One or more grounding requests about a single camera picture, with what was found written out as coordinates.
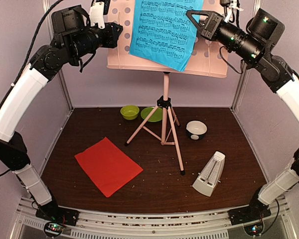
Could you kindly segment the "pink music stand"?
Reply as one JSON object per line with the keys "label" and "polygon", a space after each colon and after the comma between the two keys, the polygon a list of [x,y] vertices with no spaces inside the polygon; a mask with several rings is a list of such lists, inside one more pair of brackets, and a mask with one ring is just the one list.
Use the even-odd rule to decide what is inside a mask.
{"label": "pink music stand", "polygon": [[[146,130],[161,145],[173,145],[176,148],[178,163],[181,175],[185,174],[180,147],[177,139],[176,127],[180,125],[178,118],[171,106],[169,92],[169,77],[173,69],[156,62],[133,56],[129,54],[129,46],[132,40],[132,27],[134,21],[135,1],[133,0],[115,0],[112,2],[108,19],[109,21],[117,21],[123,25],[124,30],[122,38],[118,41],[118,46],[114,50],[108,52],[108,68],[120,70],[144,70],[156,71],[163,73],[163,95],[158,99],[153,111],[162,108],[161,135],[155,134],[148,129],[145,124],[149,121],[146,117],[133,134],[126,141],[125,145],[129,145],[134,137],[141,129]],[[197,76],[208,76],[225,78],[227,76],[228,66],[219,56],[220,45],[210,43],[205,39],[199,39],[193,47],[194,55],[191,56],[184,73]]]}

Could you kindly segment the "blue paper sheet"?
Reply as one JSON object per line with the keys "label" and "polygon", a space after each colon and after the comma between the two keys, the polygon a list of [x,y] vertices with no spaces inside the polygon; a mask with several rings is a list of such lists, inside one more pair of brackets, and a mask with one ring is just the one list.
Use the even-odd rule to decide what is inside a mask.
{"label": "blue paper sheet", "polygon": [[137,0],[129,53],[183,72],[192,55],[197,30],[186,16],[203,0]]}

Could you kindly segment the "red paper sheet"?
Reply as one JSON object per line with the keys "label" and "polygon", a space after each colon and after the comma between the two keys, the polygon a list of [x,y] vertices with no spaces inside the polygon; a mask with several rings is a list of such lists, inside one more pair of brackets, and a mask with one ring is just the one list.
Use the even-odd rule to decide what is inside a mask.
{"label": "red paper sheet", "polygon": [[80,167],[105,197],[143,172],[143,169],[107,137],[75,155]]}

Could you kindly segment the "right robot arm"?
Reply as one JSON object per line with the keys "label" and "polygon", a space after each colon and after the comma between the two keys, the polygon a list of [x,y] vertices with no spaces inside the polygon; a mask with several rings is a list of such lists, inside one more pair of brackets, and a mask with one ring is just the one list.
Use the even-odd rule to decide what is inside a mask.
{"label": "right robot arm", "polygon": [[[218,41],[228,52],[235,52],[256,69],[271,91],[289,107],[299,122],[299,75],[277,55],[271,53],[282,36],[285,26],[263,9],[248,22],[246,30],[226,22],[215,11],[188,10],[186,16],[197,32],[209,41]],[[258,189],[248,206],[231,209],[232,225],[261,220],[268,216],[268,206],[277,197],[299,183],[299,148],[291,163],[273,181]]]}

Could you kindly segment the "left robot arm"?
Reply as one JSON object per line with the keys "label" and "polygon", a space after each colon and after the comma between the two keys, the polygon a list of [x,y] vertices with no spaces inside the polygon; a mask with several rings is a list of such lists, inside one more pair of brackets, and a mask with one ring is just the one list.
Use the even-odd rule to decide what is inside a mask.
{"label": "left robot arm", "polygon": [[58,206],[32,166],[22,136],[15,129],[39,91],[63,65],[83,69],[87,65],[82,61],[83,56],[95,56],[100,47],[117,47],[123,28],[104,21],[109,5],[107,0],[94,0],[89,11],[80,5],[55,12],[49,9],[53,27],[51,43],[35,53],[27,53],[17,79],[0,104],[0,161],[17,176],[37,203],[36,215],[58,224],[75,225],[78,212]]}

